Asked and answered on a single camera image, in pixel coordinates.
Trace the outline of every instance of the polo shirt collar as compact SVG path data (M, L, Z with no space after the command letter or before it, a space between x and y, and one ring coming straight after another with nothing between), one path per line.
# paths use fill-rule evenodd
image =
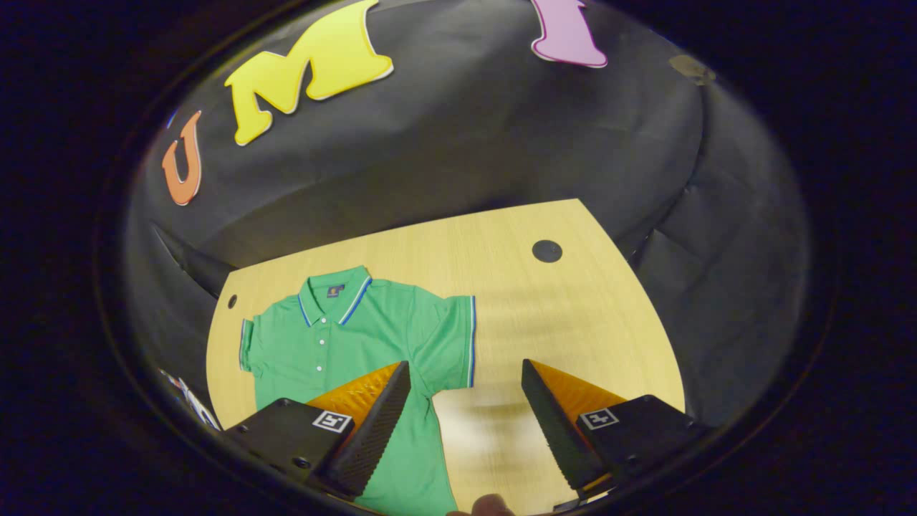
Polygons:
M370 283L372 283L370 273L362 265L330 275L309 276L299 290L299 308L303 312L305 324L312 326L323 317L337 324L347 324ZM318 307L315 296L312 294L313 288L344 284L347 284L347 288L340 292L339 298L327 313Z

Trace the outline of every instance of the letter i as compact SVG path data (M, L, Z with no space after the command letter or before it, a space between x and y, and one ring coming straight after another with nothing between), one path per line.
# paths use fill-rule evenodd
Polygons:
M580 0L532 0L541 22L541 38L532 41L532 51L546 61L569 62L591 68L608 64L595 48Z

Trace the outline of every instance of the shirt sleeve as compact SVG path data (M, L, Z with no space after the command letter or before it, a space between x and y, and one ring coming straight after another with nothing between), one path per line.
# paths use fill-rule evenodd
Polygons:
M407 322L408 351L428 396L474 386L474 301L474 296L443 299L415 288Z
M238 366L243 371L258 373L260 370L264 346L256 331L258 318L242 320L238 345Z

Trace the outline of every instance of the yellow letter m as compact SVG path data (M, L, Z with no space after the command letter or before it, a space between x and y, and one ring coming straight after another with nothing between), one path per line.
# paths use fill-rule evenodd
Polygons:
M366 30L366 12L379 0L362 0L319 18L281 56L260 52L226 79L236 111L236 143L246 145L271 127L272 116L261 111L255 94L290 115L299 104L305 67L312 63L312 82L305 94L323 100L385 77L392 59L376 53Z

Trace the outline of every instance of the green polo shirt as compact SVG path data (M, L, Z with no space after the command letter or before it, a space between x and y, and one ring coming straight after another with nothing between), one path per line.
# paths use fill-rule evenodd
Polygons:
M305 280L299 294L242 321L239 364L255 376L258 409L277 398L305 403L386 365L407 360L411 392L363 496L391 516L456 509L432 397L472 387L474 296L434 296L372 279L356 267Z

